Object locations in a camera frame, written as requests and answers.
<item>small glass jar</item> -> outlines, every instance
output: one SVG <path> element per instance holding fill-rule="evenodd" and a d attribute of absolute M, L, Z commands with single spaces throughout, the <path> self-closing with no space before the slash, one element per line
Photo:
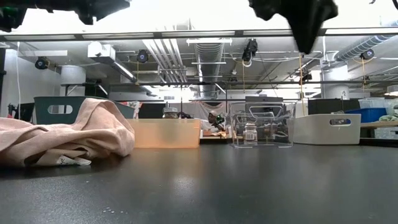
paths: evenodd
<path fill-rule="evenodd" d="M 176 108 L 163 108 L 163 118 L 166 119 L 177 119 L 178 118 L 178 109 Z"/>
<path fill-rule="evenodd" d="M 244 144 L 257 144 L 257 130 L 256 124 L 247 123 L 243 132 Z"/>

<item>black table surface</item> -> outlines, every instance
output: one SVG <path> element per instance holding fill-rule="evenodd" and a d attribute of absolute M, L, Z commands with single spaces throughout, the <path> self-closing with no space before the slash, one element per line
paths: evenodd
<path fill-rule="evenodd" d="M 135 149 L 0 178 L 0 223 L 398 223 L 394 148 Z"/>

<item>pink towel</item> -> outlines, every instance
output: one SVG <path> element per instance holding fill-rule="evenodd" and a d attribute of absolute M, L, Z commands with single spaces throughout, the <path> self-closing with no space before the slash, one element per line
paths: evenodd
<path fill-rule="evenodd" d="M 87 98 L 74 124 L 33 125 L 0 118 L 1 165 L 87 165 L 84 159 L 105 158 L 112 152 L 127 156 L 133 148 L 133 128 L 107 100 Z"/>

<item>orange translucent bin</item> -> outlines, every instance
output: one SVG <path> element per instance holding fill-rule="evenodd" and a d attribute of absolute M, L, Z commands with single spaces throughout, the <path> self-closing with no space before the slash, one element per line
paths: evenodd
<path fill-rule="evenodd" d="M 199 119 L 128 119 L 136 132 L 136 148 L 199 147 Z"/>

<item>ventilation duct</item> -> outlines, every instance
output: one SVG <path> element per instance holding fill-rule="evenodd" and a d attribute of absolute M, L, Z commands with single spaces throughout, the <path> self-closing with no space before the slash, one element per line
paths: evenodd
<path fill-rule="evenodd" d="M 93 59 L 95 62 L 110 65 L 115 69 L 115 71 L 127 78 L 130 82 L 137 82 L 137 78 L 124 66 L 122 62 L 119 61 L 119 59 L 116 58 L 116 51 L 111 45 L 102 45 L 99 42 L 92 42 L 88 46 L 88 57 Z M 154 92 L 154 89 L 150 86 L 140 86 L 140 88 L 148 94 L 153 94 Z"/>
<path fill-rule="evenodd" d="M 220 64 L 211 64 L 221 62 L 223 56 L 224 44 L 195 44 L 195 54 L 197 57 L 198 72 L 201 78 L 201 82 L 216 82 L 218 72 L 220 71 Z M 202 93 L 200 94 L 205 98 L 216 97 L 216 87 L 214 85 L 203 85 Z"/>
<path fill-rule="evenodd" d="M 387 27 L 398 27 L 398 21 L 394 21 L 387 25 Z M 365 37 L 347 48 L 340 50 L 334 57 L 336 62 L 345 62 L 361 53 L 372 49 L 373 47 L 391 39 L 395 35 L 374 35 L 370 37 Z"/>

